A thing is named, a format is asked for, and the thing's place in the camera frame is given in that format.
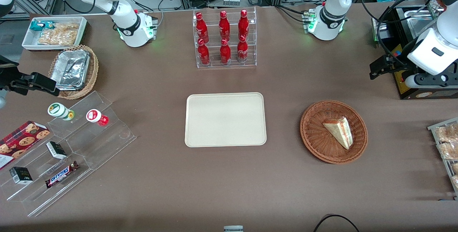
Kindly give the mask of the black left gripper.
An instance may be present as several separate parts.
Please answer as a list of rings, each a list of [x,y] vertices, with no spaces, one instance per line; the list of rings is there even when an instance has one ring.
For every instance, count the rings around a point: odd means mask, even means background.
[[[417,74],[417,65],[406,56],[380,56],[370,64],[370,79],[374,80],[383,74],[402,71],[406,72],[406,75],[402,75],[403,79],[407,79],[410,75]]]

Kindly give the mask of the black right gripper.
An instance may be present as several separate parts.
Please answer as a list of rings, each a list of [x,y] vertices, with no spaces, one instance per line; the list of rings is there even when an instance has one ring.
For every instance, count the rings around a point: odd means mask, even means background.
[[[18,69],[17,61],[9,60],[4,56],[0,56],[0,65],[0,90],[15,91],[18,85],[29,87],[31,82],[33,90],[59,96],[60,90],[56,88],[56,81],[51,78],[37,72],[22,73]]]

